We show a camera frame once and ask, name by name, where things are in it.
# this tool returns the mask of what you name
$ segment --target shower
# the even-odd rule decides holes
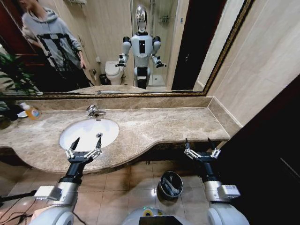
[[[167,67],[155,68],[150,63],[151,76],[146,89],[165,91],[178,0],[130,0],[130,5],[132,35],[137,32],[135,10],[138,5],[143,5],[148,12],[146,31],[152,37],[159,36],[161,38],[161,47],[157,55],[160,55],[162,61],[167,64]]]

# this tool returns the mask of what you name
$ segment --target mirror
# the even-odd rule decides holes
[[[1,1],[0,92],[205,95],[237,34],[229,2]]]

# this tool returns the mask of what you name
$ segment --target toilet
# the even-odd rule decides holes
[[[118,61],[106,61],[105,63],[105,73],[112,85],[120,85],[124,74],[123,67],[116,67],[116,64]]]

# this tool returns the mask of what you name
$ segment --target man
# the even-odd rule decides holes
[[[33,45],[43,49],[50,65],[64,79],[64,91],[89,87],[82,48],[65,22],[57,14],[42,7],[38,0],[19,0],[26,8],[23,20],[23,36]]]

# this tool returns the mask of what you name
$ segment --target wire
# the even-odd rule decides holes
[[[30,214],[30,215],[26,215],[26,214],[18,215],[18,216],[16,216],[16,217],[11,218],[11,219],[8,220],[8,221],[5,221],[4,224],[7,224],[8,222],[13,221],[14,219],[17,219],[17,218],[20,218],[20,221],[18,222],[18,224],[20,224],[24,219],[25,219],[25,222],[27,222],[27,217],[32,217],[32,214]]]
[[[5,213],[3,213],[3,215],[0,217],[0,220],[5,216],[5,214],[7,214],[8,211],[11,210],[12,207],[14,207],[21,199],[19,198],[11,207],[9,207],[8,210],[6,210]]]
[[[74,216],[77,217],[77,219],[78,219],[80,222],[82,222],[84,225],[87,225],[82,219],[79,218],[79,216],[78,216],[76,213],[74,213],[74,212],[72,212],[72,213],[74,214]]]
[[[1,218],[3,218],[3,216],[18,202],[18,201],[16,201],[2,216],[1,216]],[[12,214],[10,214],[9,215],[9,217],[6,219],[6,220],[4,220],[4,221],[2,221],[2,222],[0,222],[0,224],[2,225],[2,224],[5,224],[5,223],[7,223],[7,222],[9,222],[9,221],[11,221],[11,220],[14,220],[14,219],[16,219],[16,218],[19,218],[19,217],[23,217],[23,218],[20,218],[20,221],[19,221],[19,223],[21,223],[24,219],[25,219],[25,222],[27,222],[27,217],[30,217],[30,215],[28,216],[26,213],[27,213],[27,211],[34,205],[34,203],[37,201],[37,199],[34,199],[34,201],[32,202],[32,204],[28,207],[28,209],[25,211],[25,212],[13,212]],[[20,215],[18,215],[18,216],[16,216],[16,217],[14,217],[14,218],[12,218],[12,219],[10,219],[11,217],[12,217],[12,215],[13,214],[16,214],[16,213],[20,213]]]

